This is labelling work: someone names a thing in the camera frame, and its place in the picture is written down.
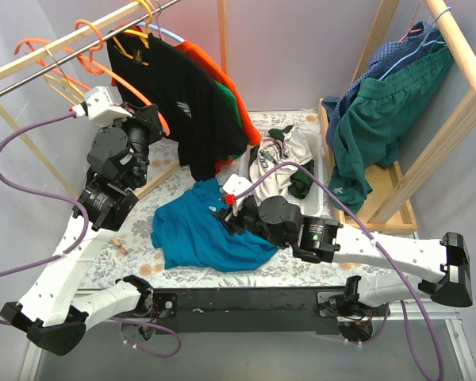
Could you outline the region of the orange plastic hanger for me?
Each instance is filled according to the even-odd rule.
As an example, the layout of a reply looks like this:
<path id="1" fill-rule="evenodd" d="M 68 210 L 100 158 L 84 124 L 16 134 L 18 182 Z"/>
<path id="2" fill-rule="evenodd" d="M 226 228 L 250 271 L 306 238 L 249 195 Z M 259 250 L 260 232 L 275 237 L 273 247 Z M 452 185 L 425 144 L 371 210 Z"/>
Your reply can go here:
<path id="1" fill-rule="evenodd" d="M 78 28 L 81 24 L 87 25 L 90 29 L 92 29 L 96 33 L 96 35 L 98 36 L 98 41 L 99 41 L 99 44 L 98 44 L 97 47 L 90 48 L 89 56 L 79 55 L 79 56 L 76 57 L 78 59 L 79 63 L 83 66 L 83 68 L 91 74 L 95 74 L 95 75 L 107 74 L 107 75 L 109 75 L 112 78 L 112 80 L 114 80 L 114 82 L 120 83 L 122 86 L 127 88 L 130 92 L 132 92 L 146 106 L 150 106 L 152 103 L 144 95 L 142 95 L 142 93 L 140 93 L 135 87 L 133 87 L 130 83 L 125 81 L 118 74 L 111 71 L 109 68 L 107 68 L 107 67 L 101 65 L 100 63 L 98 63 L 97 61 L 93 60 L 94 52 L 100 51 L 104 47 L 104 40 L 103 40 L 103 37 L 102 37 L 102 34 L 101 34 L 100 30 L 98 28 L 96 28 L 96 26 L 93 23 L 91 23 L 90 21 L 87 21 L 87 20 L 84 20 L 84 19 L 78 19 L 75 22 L 75 30 L 78 30 Z M 33 47 L 32 42 L 37 42 L 37 43 L 46 42 L 47 44 L 51 43 L 48 40 L 43 40 L 43 39 L 38 39 L 38 38 L 25 38 L 17 44 L 17 46 L 14 50 L 14 55 L 17 55 L 19 53 L 19 50 L 20 50 L 20 47 L 21 47 L 22 44 L 27 44 L 28 47 L 30 48 L 31 52 L 34 52 L 36 49 Z M 61 70 L 61 68 L 58 64 L 56 64 L 56 67 L 57 68 L 52 69 L 52 70 L 57 75 L 64 77 L 65 82 L 70 83 L 70 85 L 69 85 L 70 87 L 75 88 L 75 86 L 78 86 L 78 87 L 81 87 L 85 90 L 90 90 L 90 88 L 86 84 L 83 84 L 83 83 L 79 82 L 78 80 L 73 79 L 70 76 L 66 76 L 63 73 L 63 71 Z M 157 113 L 157 116 L 159 118 L 160 124 L 162 125 L 163 132 L 166 134 L 166 136 L 168 136 L 170 134 L 170 130 L 169 130 L 169 126 L 168 126 L 166 120 L 164 119 L 163 115 L 159 111 L 157 111 L 156 113 Z"/>

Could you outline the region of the green and white t shirt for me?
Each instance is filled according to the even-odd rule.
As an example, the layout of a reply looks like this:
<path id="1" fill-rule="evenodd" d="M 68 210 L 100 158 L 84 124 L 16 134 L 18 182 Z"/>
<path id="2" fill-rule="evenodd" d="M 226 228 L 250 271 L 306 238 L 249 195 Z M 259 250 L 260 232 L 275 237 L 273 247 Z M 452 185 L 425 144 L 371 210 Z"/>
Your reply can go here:
<path id="1" fill-rule="evenodd" d="M 313 180 L 307 174 L 314 173 L 314 160 L 305 136 L 296 125 L 269 129 L 261 143 L 250 150 L 249 178 L 254 183 L 285 162 L 294 165 L 279 168 L 253 190 L 259 200 L 288 194 L 303 199 L 309 193 Z"/>

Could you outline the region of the blue t shirt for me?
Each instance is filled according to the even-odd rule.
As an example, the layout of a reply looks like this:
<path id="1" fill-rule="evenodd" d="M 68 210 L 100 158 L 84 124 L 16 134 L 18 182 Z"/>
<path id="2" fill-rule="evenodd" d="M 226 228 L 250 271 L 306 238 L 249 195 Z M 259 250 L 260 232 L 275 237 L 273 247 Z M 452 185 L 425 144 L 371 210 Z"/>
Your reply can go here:
<path id="1" fill-rule="evenodd" d="M 152 245 L 163 250 L 165 268 L 210 267 L 220 272 L 254 271 L 278 247 L 246 232 L 230 234 L 213 215 L 225 208 L 217 179 L 196 182 L 155 211 Z"/>

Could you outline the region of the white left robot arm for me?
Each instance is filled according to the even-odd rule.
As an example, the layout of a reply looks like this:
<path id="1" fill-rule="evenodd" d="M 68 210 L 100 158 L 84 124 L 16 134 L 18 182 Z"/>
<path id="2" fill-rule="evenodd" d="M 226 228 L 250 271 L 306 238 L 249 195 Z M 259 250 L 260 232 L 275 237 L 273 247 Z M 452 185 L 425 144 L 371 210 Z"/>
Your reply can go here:
<path id="1" fill-rule="evenodd" d="M 138 202 L 134 191 L 146 183 L 150 144 L 169 133 L 156 111 L 154 105 L 97 106 L 93 101 L 70 108 L 65 118 L 86 116 L 101 126 L 86 158 L 86 186 L 77 199 L 23 187 L 0 172 L 0 181 L 9 187 L 73 205 L 63 239 L 53 255 L 40 262 L 44 270 L 39 278 L 19 301 L 6 303 L 0 311 L 3 324 L 25 332 L 39 348 L 63 356 L 95 325 L 125 312 L 142 318 L 152 311 L 152 286 L 135 275 L 86 297 L 75 294 Z M 0 154 L 13 138 L 33 128 L 9 135 L 0 143 Z"/>

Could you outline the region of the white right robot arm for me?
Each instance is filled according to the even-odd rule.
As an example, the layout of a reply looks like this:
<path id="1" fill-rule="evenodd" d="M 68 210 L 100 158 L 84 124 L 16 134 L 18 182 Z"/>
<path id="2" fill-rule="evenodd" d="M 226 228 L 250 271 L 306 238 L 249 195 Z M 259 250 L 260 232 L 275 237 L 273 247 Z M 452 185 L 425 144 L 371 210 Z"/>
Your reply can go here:
<path id="1" fill-rule="evenodd" d="M 231 234 L 252 233 L 279 248 L 290 248 L 305 262 L 356 263 L 387 268 L 384 275 L 353 275 L 329 309 L 361 315 L 370 308 L 411 298 L 430 298 L 443 306 L 473 304 L 470 256 L 463 235 L 417 240 L 375 233 L 337 220 L 307 216 L 282 196 L 256 203 L 252 196 L 217 212 Z"/>

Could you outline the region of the dark yellow plastic hanger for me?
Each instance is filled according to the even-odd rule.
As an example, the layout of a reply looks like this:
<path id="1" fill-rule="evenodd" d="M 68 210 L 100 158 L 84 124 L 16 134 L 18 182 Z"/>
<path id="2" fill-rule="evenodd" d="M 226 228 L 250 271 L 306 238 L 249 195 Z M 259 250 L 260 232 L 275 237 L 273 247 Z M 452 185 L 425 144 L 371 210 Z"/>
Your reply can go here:
<path id="1" fill-rule="evenodd" d="M 152 3 L 150 1 L 145 1 L 145 0 L 137 0 L 137 2 L 140 3 L 146 9 L 147 14 L 148 14 L 148 23 L 147 23 L 147 25 L 149 25 L 153 20 L 153 10 L 154 9 L 153 9 Z M 142 43 L 142 45 L 146 49 L 149 49 L 148 35 L 145 32 L 143 32 L 140 29 L 140 27 L 137 27 L 136 25 L 134 25 L 133 27 L 131 27 L 129 29 L 126 29 L 124 31 L 124 34 L 129 35 L 129 36 L 138 37 L 140 42 Z M 144 65 L 144 66 L 148 66 L 148 62 L 144 61 L 143 51 L 140 48 L 136 49 L 133 52 L 133 54 L 129 54 L 126 51 L 126 49 L 123 47 L 121 42 L 116 37 L 113 38 L 113 42 L 115 43 L 116 50 L 118 50 L 123 56 L 129 58 L 130 60 L 132 60 L 136 64 L 141 64 L 141 65 Z"/>

